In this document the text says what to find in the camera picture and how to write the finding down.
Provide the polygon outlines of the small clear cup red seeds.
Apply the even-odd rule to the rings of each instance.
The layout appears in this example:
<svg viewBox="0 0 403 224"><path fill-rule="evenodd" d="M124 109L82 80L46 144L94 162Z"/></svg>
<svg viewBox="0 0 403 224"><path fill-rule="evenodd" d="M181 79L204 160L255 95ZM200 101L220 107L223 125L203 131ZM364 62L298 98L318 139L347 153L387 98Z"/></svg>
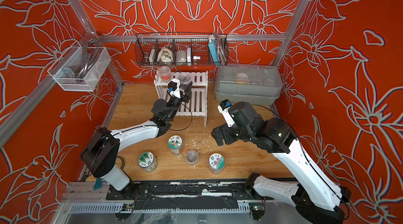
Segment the small clear cup red seeds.
<svg viewBox="0 0 403 224"><path fill-rule="evenodd" d="M168 83L171 80L171 69L168 66L160 67L157 70L157 75L161 82Z"/></svg>

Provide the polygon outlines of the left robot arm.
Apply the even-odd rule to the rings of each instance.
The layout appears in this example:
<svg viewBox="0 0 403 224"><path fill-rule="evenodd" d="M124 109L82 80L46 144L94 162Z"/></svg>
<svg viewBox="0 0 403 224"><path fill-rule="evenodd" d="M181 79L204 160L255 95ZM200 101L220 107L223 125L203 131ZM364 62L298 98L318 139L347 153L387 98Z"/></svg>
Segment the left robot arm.
<svg viewBox="0 0 403 224"><path fill-rule="evenodd" d="M93 177L105 180L117 191L128 188L130 177L115 164L118 152L144 140L158 138L170 130L178 109L190 101L192 87L180 91L179 96L171 94L170 97L169 101L156 100L151 110L153 117L143 124L121 130L105 127L96 130L80 154Z"/></svg>

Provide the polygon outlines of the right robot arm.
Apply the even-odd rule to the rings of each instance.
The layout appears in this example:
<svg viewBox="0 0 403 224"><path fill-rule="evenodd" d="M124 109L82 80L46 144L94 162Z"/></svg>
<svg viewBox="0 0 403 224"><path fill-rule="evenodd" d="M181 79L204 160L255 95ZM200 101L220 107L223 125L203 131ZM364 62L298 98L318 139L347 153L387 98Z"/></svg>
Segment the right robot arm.
<svg viewBox="0 0 403 224"><path fill-rule="evenodd" d="M211 132L218 146L236 141L253 143L271 153L297 180L286 183L252 173L244 183L248 196L273 198L286 203L313 224L341 224L349 217L341 205L349 202L351 191L326 176L284 119L264 120L248 102L232 104L223 100L217 108L226 121Z"/></svg>

